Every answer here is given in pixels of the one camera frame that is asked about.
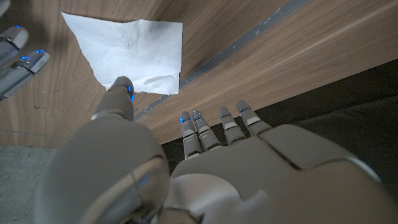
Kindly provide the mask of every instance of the robotic finger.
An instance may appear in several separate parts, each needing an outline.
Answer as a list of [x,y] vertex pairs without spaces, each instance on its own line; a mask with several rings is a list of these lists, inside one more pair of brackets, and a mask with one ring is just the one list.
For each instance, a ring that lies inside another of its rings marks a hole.
[[241,128],[235,123],[235,120],[226,107],[220,109],[220,117],[223,123],[226,141],[229,146],[238,140],[245,139]]
[[10,27],[0,34],[0,67],[18,55],[28,38],[28,31],[19,26]]
[[35,50],[0,70],[0,100],[10,97],[28,82],[48,62],[50,56],[44,50]]
[[181,113],[180,122],[185,159],[198,156],[200,153],[202,153],[202,149],[198,140],[197,132],[192,125],[191,117],[189,116],[188,112],[183,111]]
[[216,146],[221,146],[218,138],[214,134],[213,130],[209,127],[200,111],[194,110],[192,113],[192,118],[197,127],[200,142],[204,151],[209,151]]
[[263,122],[244,100],[239,100],[236,103],[236,107],[251,136],[257,136],[272,128],[267,123]]

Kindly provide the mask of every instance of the white paper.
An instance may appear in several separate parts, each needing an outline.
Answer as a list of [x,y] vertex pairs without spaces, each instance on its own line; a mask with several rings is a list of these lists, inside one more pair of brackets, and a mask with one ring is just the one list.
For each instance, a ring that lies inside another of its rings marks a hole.
[[182,23],[142,19],[120,23],[64,12],[62,16],[106,89],[124,75],[135,92],[178,93]]

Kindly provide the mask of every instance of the gray floor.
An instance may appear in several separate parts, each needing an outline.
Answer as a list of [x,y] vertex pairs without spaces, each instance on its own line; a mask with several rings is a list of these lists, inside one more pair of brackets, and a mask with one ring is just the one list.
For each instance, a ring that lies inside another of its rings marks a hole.
[[0,146],[0,223],[33,223],[35,188],[55,152]]

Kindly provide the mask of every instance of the wooden surface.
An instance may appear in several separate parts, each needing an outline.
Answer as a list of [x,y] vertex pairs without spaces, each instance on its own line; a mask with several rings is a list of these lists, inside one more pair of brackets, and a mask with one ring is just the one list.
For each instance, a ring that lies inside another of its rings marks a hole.
[[271,105],[394,60],[397,43],[398,1],[312,1],[140,122],[165,143],[181,137],[183,110],[218,124],[221,106],[237,117],[239,99],[255,110]]
[[[51,59],[34,79],[0,102],[0,144],[59,147],[89,121],[104,93],[60,11],[119,22],[183,22],[184,78],[286,2],[15,2],[1,27],[26,27],[31,38],[24,52],[45,49]],[[398,1],[310,1],[139,122],[164,143],[181,136],[178,117],[183,110],[201,110],[214,125],[220,122],[221,106],[237,116],[234,104],[241,98],[258,109],[394,60],[397,5]],[[135,106],[140,111],[158,97],[137,94]]]
[[[45,49],[50,54],[50,61],[16,94],[0,102],[0,130],[8,131],[8,134],[0,131],[0,144],[48,146],[39,138],[25,143],[15,132],[68,138],[90,120],[104,93],[60,11],[118,22],[136,19],[182,22],[180,76],[183,78],[286,2],[15,1],[1,19],[0,28],[13,24],[26,27],[30,40],[22,53]],[[135,106],[140,111],[158,97],[156,94],[137,94]],[[10,134],[15,136],[9,138],[7,135]]]

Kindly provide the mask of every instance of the wooden table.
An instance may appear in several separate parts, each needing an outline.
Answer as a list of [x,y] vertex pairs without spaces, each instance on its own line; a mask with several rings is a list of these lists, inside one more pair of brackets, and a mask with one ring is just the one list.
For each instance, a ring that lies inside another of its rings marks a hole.
[[[286,4],[287,0],[13,2],[1,28],[18,24],[28,29],[30,40],[22,53],[45,49],[50,61],[0,102],[0,144],[60,147],[90,120],[105,91],[60,11],[117,22],[182,22],[183,80]],[[238,116],[239,99],[262,108],[397,58],[397,0],[312,0],[138,121],[165,143],[181,136],[183,110],[201,110],[214,125],[220,123],[221,106]],[[138,112],[159,96],[138,93]]]

